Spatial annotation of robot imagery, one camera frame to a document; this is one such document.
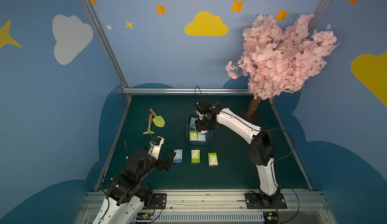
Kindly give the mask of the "green white tissue pack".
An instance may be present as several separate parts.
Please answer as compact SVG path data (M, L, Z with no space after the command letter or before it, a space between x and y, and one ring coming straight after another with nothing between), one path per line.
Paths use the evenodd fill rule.
M201 162L200 150L199 149L191 150L191 163L200 163L200 162Z

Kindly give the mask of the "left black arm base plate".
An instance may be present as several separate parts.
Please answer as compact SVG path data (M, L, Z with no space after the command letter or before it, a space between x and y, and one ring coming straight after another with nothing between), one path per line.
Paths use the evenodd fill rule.
M146 198L143 209L162 209L166 208L167 194L153 193Z

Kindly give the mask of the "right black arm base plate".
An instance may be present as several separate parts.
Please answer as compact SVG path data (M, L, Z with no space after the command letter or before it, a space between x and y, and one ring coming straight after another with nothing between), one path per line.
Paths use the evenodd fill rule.
M266 196L249 191L244 197L247 209L287 209L284 196L279 192L273 196Z

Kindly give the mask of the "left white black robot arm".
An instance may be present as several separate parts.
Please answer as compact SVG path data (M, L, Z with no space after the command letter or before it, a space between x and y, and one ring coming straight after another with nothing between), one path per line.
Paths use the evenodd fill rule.
M153 190L142 184L142 180L154 169L169 170L175 155L173 152L163 159L155 158L146 149L135 150L104 193L104 202L93 223L131 223L144 207L151 205L153 200Z

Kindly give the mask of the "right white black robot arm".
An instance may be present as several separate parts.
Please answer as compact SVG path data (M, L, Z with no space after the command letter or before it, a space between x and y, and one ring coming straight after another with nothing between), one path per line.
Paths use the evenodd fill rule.
M195 120L196 129L200 132L213 130L223 125L238 134L249 144L248 157L257 167L260 180L261 200L267 204L275 202L280 190L274 170L274 145L269 134L240 116L221 103L208 104L204 99L195 103L199 119Z

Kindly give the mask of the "blue plastic storage box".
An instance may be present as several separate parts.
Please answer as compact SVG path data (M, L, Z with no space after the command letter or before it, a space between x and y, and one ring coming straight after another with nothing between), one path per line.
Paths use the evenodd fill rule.
M199 117L196 112L190 112L187 116L186 138L192 145L207 145L213 139L211 130L199 132L196 129L195 120Z

